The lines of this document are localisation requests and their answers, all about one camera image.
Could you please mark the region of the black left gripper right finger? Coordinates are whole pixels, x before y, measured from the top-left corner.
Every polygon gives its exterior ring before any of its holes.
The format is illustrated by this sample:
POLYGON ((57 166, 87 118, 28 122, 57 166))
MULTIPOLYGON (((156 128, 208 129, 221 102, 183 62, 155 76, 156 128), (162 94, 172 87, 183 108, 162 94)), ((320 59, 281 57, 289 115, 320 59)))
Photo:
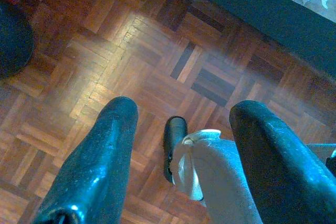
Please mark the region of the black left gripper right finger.
POLYGON ((335 176, 284 121, 247 100, 229 122, 263 223, 335 223, 335 176))

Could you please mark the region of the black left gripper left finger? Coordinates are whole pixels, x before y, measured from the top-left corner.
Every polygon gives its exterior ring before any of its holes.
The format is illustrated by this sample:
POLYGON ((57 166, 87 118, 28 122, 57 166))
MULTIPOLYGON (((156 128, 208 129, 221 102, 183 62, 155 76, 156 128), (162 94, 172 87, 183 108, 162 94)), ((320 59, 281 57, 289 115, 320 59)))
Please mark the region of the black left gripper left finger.
POLYGON ((136 103, 116 97, 64 161, 34 223, 120 223, 138 121, 136 103))

